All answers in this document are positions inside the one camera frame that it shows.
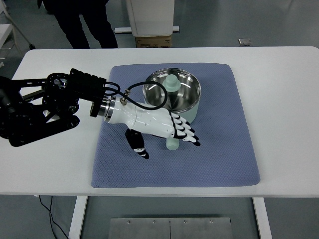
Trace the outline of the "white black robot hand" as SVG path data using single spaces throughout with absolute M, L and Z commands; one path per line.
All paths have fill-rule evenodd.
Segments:
M 108 97 L 107 108 L 104 112 L 106 122 L 122 123 L 128 127 L 125 137 L 136 154 L 144 159 L 149 159 L 142 134 L 181 139 L 191 142 L 195 146 L 200 146 L 198 137 L 185 118 L 171 113 L 165 108 L 155 109 L 152 106 L 147 110 L 146 106 L 146 104 L 137 106 L 133 103 L 123 105 L 120 98 Z

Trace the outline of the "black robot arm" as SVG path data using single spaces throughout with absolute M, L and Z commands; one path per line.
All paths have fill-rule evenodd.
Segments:
M 43 79 L 0 79 L 0 136 L 14 147 L 75 128 L 79 100 L 97 117 L 107 80 L 76 69 Z

